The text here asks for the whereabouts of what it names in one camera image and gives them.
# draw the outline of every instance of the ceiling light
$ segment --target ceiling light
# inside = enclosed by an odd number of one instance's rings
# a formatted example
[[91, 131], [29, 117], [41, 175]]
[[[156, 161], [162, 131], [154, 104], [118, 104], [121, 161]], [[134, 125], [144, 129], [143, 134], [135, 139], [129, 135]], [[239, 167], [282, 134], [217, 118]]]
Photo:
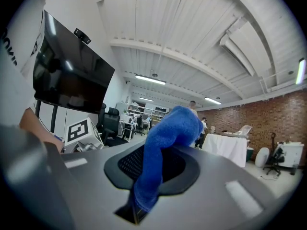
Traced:
[[218, 105], [222, 104], [222, 103], [217, 102], [217, 101], [215, 101], [215, 100], [213, 100], [213, 99], [210, 99], [210, 98], [208, 98], [208, 97], [206, 97], [205, 100], [210, 101], [210, 102], [213, 102], [213, 103], [218, 104]]
[[48, 18], [49, 18], [49, 25], [50, 25], [51, 33], [53, 35], [55, 35], [56, 34], [56, 26], [54, 24], [54, 19], [50, 14], [48, 14]]
[[300, 84], [300, 83], [303, 82], [305, 70], [306, 70], [306, 60], [304, 58], [302, 58], [302, 59], [299, 60], [299, 68], [298, 68], [298, 73], [297, 73], [297, 78], [296, 78], [295, 84]]
[[145, 99], [145, 98], [142, 98], [142, 97], [139, 97], [139, 99], [146, 100], [146, 101], [149, 101], [149, 102], [153, 102], [153, 100]]
[[160, 80], [152, 79], [152, 78], [148, 78], [148, 77], [143, 77], [143, 76], [140, 76], [140, 75], [135, 75], [135, 77], [137, 79], [142, 79], [142, 80], [149, 81], [149, 82], [159, 83], [159, 84], [162, 84], [162, 85], [166, 84], [166, 82], [164, 82], [164, 81], [160, 81]]
[[72, 68], [72, 66], [71, 66], [71, 64], [70, 64], [70, 62], [67, 61], [67, 60], [66, 60], [66, 65], [68, 66], [68, 68], [69, 68], [70, 70], [73, 70], [73, 68]]

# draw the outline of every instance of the red brick wall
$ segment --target red brick wall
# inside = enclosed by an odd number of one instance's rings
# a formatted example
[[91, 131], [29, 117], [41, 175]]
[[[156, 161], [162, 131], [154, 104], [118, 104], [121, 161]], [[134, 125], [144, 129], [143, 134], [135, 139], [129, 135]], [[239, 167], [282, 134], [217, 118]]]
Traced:
[[304, 165], [307, 161], [307, 90], [268, 101], [202, 111], [198, 112], [198, 116], [205, 116], [208, 128], [216, 126], [216, 131], [236, 132], [243, 125], [253, 126], [249, 133], [249, 146], [254, 149], [252, 159], [262, 147], [271, 149], [271, 133], [274, 132], [275, 142], [289, 139], [305, 144], [300, 164]]

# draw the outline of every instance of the tv screen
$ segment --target tv screen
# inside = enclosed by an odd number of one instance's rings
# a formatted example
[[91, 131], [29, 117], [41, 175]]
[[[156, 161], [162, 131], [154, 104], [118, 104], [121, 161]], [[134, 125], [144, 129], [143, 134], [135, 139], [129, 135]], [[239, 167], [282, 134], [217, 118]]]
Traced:
[[33, 75], [37, 100], [99, 113], [113, 73], [106, 61], [45, 12], [45, 38]]

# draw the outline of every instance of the mesh grille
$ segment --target mesh grille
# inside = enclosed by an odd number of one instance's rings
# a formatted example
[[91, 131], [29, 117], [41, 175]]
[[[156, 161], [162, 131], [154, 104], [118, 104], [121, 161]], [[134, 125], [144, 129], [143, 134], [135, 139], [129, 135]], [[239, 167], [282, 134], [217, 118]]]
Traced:
[[[137, 181], [143, 170], [143, 155], [144, 146], [136, 149], [132, 153], [128, 154], [124, 158], [118, 161], [118, 167], [128, 177]], [[185, 167], [186, 163], [182, 157], [175, 154], [171, 149], [163, 149], [163, 168], [162, 176], [163, 182], [166, 182], [178, 175], [180, 175]]]

